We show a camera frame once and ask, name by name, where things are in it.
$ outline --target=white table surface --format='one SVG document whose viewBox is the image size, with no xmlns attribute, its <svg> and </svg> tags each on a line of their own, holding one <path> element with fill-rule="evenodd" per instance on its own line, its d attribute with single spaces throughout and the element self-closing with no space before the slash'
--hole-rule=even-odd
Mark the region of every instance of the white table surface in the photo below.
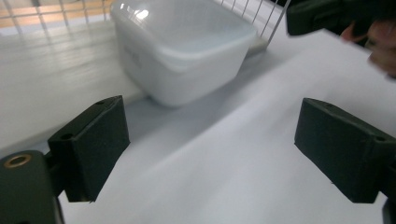
<svg viewBox="0 0 396 224">
<path fill-rule="evenodd" d="M 293 144 L 304 97 L 396 135 L 396 83 L 368 55 L 326 32 L 288 38 L 282 23 L 261 57 L 206 97 L 129 104 L 131 145 L 95 203 L 60 196 L 66 223 L 382 223 L 383 195 L 351 203 Z"/>
</svg>

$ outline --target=screw hole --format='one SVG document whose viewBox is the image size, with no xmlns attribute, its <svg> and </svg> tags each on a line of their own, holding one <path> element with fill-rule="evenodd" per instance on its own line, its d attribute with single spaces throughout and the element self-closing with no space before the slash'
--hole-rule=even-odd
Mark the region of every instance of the screw hole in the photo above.
<svg viewBox="0 0 396 224">
<path fill-rule="evenodd" d="M 22 154 L 18 156 L 14 156 L 13 158 L 9 159 L 4 163 L 4 166 L 8 169 L 15 168 L 18 166 L 22 166 L 32 159 L 32 156 L 29 154 Z"/>
<path fill-rule="evenodd" d="M 72 134 L 72 133 L 67 133 L 67 134 L 62 135 L 62 136 L 61 136 L 61 139 L 67 140 L 67 139 L 70 139 L 70 138 L 72 138 L 72 137 L 73 137 L 73 134 Z"/>
<path fill-rule="evenodd" d="M 385 142 L 387 139 L 385 139 L 384 137 L 377 136 L 377 137 L 375 138 L 375 140 L 376 140 L 376 141 L 379 141 L 379 142 Z"/>
</svg>

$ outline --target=human hand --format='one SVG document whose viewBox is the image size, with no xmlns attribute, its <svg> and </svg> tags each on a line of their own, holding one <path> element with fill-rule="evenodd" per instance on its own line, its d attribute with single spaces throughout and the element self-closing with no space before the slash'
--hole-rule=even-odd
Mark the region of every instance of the human hand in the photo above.
<svg viewBox="0 0 396 224">
<path fill-rule="evenodd" d="M 352 34 L 354 23 L 341 33 L 346 41 L 357 42 L 368 36 L 374 44 L 366 47 L 372 51 L 370 62 L 388 73 L 390 77 L 396 78 L 396 21 L 375 21 L 367 35 L 354 36 Z"/>
</svg>

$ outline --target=plastic tub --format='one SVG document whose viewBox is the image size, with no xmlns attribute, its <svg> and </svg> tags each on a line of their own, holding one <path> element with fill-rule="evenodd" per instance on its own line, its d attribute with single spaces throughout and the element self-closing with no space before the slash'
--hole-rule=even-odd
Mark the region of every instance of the plastic tub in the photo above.
<svg viewBox="0 0 396 224">
<path fill-rule="evenodd" d="M 117 0 L 121 64 L 163 105 L 178 106 L 232 80 L 255 28 L 211 0 Z"/>
</svg>

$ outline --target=wire rack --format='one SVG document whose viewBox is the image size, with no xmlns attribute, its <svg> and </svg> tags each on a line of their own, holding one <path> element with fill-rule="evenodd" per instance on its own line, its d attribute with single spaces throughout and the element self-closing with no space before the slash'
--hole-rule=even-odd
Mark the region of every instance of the wire rack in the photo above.
<svg viewBox="0 0 396 224">
<path fill-rule="evenodd" d="M 0 35 L 23 35 L 52 27 L 110 20 L 113 0 L 0 0 Z M 214 0 L 251 22 L 258 36 L 274 36 L 290 0 L 284 7 L 267 0 Z"/>
</svg>

